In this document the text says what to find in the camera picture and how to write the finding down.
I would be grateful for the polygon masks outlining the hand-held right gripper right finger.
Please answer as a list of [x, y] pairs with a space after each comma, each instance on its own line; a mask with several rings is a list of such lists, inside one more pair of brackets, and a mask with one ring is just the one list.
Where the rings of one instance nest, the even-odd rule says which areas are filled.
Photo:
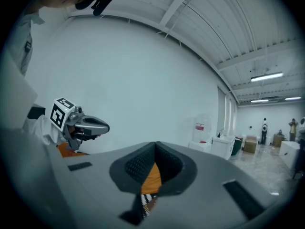
[[[144, 229], [262, 229], [284, 207], [279, 196], [269, 193], [231, 162], [188, 147], [168, 144], [197, 165], [194, 182], [181, 194], [160, 197], [142, 223]], [[263, 211], [248, 219], [225, 188], [238, 182]]]

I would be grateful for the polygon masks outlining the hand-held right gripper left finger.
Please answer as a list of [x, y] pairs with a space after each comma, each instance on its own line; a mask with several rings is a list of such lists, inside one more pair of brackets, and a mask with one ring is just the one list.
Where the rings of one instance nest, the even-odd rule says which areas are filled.
[[111, 152], [63, 158], [47, 149], [58, 229], [154, 229], [156, 216], [143, 218], [141, 186], [154, 160], [154, 143]]

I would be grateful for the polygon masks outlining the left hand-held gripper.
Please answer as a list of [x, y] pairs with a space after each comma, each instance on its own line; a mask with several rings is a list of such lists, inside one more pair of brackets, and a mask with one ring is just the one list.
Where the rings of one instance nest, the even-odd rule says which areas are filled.
[[94, 140], [92, 134], [106, 134], [110, 130], [106, 122], [85, 115], [81, 106], [64, 97], [54, 100], [50, 121], [68, 142], [68, 149], [73, 151], [79, 150], [84, 141]]

